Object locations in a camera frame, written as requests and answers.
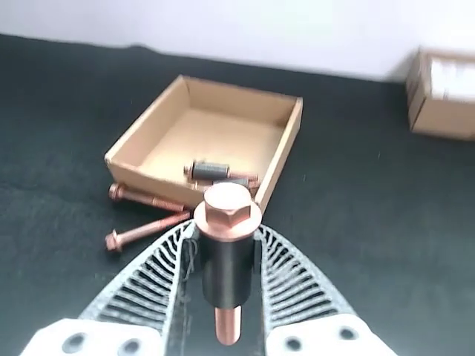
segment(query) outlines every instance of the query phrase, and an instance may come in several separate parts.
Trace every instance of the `cardboard box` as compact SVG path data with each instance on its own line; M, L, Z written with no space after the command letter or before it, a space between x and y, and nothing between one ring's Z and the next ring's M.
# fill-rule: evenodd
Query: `cardboard box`
M302 98L179 76L105 155L116 182L195 207L193 159L259 174L264 211L300 128Z
M474 139L475 93L473 85L467 85L475 84L474 73L475 56L419 50L406 82L410 129Z

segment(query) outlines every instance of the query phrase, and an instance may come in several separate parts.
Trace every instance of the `white wall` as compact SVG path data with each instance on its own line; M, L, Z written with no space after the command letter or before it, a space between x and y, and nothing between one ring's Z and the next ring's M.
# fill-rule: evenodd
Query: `white wall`
M474 0L2 0L0 33L377 80L419 45L475 51Z

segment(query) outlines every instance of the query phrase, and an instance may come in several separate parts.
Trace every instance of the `mounting hole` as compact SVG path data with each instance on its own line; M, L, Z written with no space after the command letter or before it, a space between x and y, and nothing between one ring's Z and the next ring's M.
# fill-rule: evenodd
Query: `mounting hole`
M62 351L65 354L75 354L76 352L81 351L85 338L86 334L83 332L78 332L77 334L71 335L62 344Z
M358 333L355 330L344 326L340 329L340 337L343 340L355 340L358 338Z
M140 341L138 339L130 339L123 343L119 350L119 356L135 355L140 349Z
M302 350L302 342L296 337L289 337L287 340L285 340L285 346L290 351L297 352Z

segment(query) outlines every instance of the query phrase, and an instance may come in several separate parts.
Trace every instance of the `cardboard tray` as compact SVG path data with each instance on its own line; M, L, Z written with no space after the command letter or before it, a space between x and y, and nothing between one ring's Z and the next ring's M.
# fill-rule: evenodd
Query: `cardboard tray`
M303 99L176 78L105 154L116 182L194 208L203 188L183 174L194 159L259 174L265 211L300 128Z

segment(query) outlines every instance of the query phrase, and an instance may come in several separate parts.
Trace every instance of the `black cylindrical spacer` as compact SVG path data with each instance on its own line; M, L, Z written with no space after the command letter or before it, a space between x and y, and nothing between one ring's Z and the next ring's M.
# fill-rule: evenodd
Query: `black cylindrical spacer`
M194 162L191 167L191 178L195 180L225 180L228 173L229 165L220 163Z
M215 308L233 309L249 299L254 242L252 236L224 243L200 235L203 294Z

